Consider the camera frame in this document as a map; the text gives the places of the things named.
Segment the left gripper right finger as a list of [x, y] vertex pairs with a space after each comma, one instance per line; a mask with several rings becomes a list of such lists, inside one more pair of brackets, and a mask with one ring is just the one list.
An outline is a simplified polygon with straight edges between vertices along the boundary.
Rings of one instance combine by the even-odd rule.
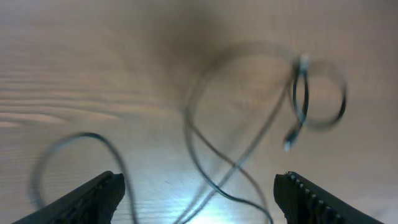
[[288, 224], [382, 224], [296, 172], [277, 174], [273, 192]]

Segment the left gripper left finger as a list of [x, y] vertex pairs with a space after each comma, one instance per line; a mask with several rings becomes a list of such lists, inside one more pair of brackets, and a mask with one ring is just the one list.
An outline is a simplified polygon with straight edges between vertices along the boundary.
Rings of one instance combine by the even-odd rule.
[[124, 175], [106, 171], [14, 224], [109, 224], [125, 191]]

